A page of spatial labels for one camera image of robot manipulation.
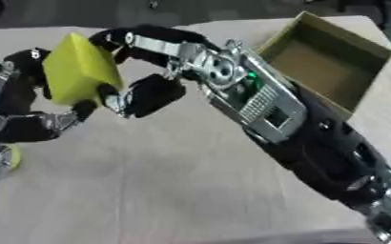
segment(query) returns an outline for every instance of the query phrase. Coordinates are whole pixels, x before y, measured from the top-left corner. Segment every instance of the black robotic forearm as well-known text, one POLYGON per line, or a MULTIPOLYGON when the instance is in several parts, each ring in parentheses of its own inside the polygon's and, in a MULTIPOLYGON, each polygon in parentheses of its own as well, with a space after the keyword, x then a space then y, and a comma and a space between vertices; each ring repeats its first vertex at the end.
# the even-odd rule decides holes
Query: black robotic forearm
POLYGON ((305 121, 287 140, 259 141, 266 153, 311 188, 350 208, 381 199, 391 188, 391 169, 375 148, 311 92, 295 86, 305 121))

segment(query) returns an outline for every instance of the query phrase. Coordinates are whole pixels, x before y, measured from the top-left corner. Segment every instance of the yellow object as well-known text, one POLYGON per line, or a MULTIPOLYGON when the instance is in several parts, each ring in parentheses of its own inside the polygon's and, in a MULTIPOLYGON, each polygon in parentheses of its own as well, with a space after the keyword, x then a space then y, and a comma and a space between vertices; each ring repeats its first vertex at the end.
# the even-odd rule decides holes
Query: yellow object
POLYGON ((43 62, 51 100, 72 106, 82 100, 99 102, 96 88, 102 83, 121 90, 123 84, 113 57, 86 37, 67 35, 43 62))
POLYGON ((22 162, 22 153, 17 147, 16 144, 9 144, 7 145, 11 149, 11 160, 10 160, 10 168, 9 170, 12 171, 19 167, 19 165, 22 162))

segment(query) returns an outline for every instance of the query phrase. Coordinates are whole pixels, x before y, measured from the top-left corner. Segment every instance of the open cardboard box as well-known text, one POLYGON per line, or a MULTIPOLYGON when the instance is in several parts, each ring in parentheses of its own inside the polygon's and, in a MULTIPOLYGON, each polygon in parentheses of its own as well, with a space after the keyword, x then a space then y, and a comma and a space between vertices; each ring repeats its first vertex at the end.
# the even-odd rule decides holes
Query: open cardboard box
POLYGON ((309 12, 301 13, 257 51, 344 119, 391 57, 391 50, 309 12))

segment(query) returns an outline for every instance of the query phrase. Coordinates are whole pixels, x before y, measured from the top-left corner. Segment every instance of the robotic arm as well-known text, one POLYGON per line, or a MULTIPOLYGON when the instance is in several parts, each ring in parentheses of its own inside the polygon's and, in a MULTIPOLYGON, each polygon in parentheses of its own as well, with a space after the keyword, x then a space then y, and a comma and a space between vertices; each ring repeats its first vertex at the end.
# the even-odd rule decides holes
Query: robotic arm
MULTIPOLYGON (((107 30, 93 42, 121 49, 118 62, 133 57, 164 67, 157 82, 196 81, 209 102, 280 165, 323 196, 363 214, 375 236, 391 243, 391 168, 384 158, 319 98, 259 55, 234 40, 219 48, 192 32, 151 26, 107 30)), ((129 117, 137 97, 137 89, 106 93, 105 105, 129 117)))
MULTIPOLYGON (((384 158, 259 55, 234 40, 220 48, 197 33, 153 26, 105 30, 91 42, 114 53, 117 64, 131 57, 165 68, 127 92, 99 86, 105 107, 123 117, 143 117, 185 94, 181 78, 193 80, 214 107, 280 165, 318 193, 363 214, 372 232, 391 243, 391 168, 384 158)), ((54 139, 95 109, 92 101, 82 101, 61 114, 31 112, 34 89, 50 98, 40 65, 48 54, 21 51, 0 64, 0 174, 10 157, 2 143, 54 139)))

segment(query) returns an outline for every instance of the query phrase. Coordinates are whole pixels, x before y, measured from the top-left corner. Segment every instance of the white tablecloth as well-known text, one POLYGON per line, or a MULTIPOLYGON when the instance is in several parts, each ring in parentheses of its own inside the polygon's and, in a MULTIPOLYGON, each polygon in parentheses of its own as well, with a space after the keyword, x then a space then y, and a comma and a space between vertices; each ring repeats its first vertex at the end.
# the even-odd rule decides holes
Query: white tablecloth
MULTIPOLYGON (((391 48, 365 17, 329 20, 391 48)), ((185 29, 217 44, 236 38, 255 45, 289 21, 185 29)), ((0 59, 22 49, 52 49, 70 31, 89 36, 98 30, 0 30, 0 59)), ((130 81, 158 71, 136 61, 120 69, 130 81)), ((46 101, 36 106, 53 109, 46 101)), ((391 164, 391 60, 351 123, 391 164)), ((0 244, 240 243, 232 240, 362 227, 356 213, 283 170, 194 84, 150 117, 124 120, 99 110, 55 141, 22 148, 22 168, 0 182, 0 244)))

